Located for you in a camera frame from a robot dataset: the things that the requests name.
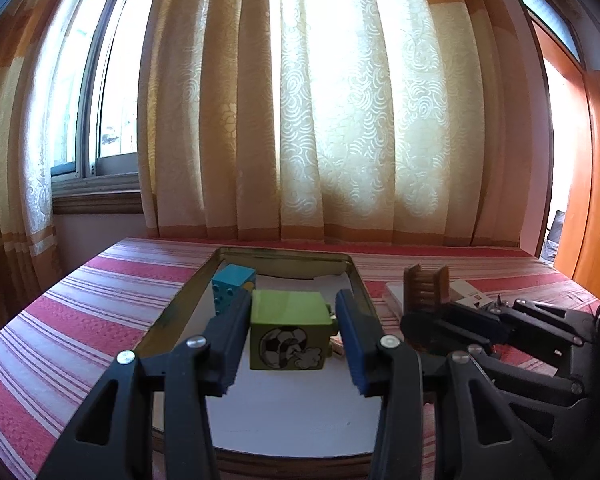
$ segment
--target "patterned curtain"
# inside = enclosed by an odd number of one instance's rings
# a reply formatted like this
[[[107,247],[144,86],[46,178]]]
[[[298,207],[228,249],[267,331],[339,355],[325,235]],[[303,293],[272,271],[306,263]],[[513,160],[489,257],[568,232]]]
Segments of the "patterned curtain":
[[[152,235],[518,244],[502,0],[154,0],[138,108]]]
[[[0,328],[62,277],[46,103],[80,1],[12,0],[0,15]]]

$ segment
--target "metal tray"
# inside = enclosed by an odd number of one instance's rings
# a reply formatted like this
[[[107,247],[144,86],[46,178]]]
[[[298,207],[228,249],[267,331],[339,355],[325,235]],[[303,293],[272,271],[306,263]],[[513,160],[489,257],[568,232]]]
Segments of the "metal tray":
[[[154,325],[136,345],[141,357],[168,352],[191,318],[211,278],[222,263],[256,269],[275,278],[310,280],[318,276],[347,273],[360,309],[378,316],[365,284],[348,254],[251,247],[220,247],[184,284]]]

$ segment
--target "red striped fabric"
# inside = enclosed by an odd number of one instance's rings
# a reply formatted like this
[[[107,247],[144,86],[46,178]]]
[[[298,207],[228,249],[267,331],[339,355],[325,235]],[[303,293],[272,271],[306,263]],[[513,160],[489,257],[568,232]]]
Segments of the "red striped fabric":
[[[576,283],[518,249],[213,242],[127,238],[53,286],[0,332],[0,457],[19,479],[34,478],[56,438],[113,356],[133,348],[177,291],[222,245],[351,254],[382,325],[399,334],[383,300],[404,267],[448,265],[505,300],[524,297],[592,311],[598,301]],[[515,349],[504,359],[546,372]],[[432,478],[434,423],[425,410],[424,478]]]

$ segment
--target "window sill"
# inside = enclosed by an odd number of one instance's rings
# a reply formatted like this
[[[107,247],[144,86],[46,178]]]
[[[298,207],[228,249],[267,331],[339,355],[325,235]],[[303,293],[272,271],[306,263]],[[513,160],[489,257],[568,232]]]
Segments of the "window sill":
[[[76,193],[53,198],[55,215],[142,212],[139,190]]]
[[[137,173],[54,182],[54,214],[137,214],[142,201]]]

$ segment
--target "cartoon sticker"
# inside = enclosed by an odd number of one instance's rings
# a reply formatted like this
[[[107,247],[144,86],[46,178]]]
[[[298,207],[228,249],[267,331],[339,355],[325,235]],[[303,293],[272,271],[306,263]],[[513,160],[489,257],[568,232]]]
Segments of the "cartoon sticker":
[[[320,363],[320,349],[306,347],[306,332],[297,326],[280,326],[269,330],[260,340],[260,358],[269,368],[286,368],[293,360],[302,370]]]

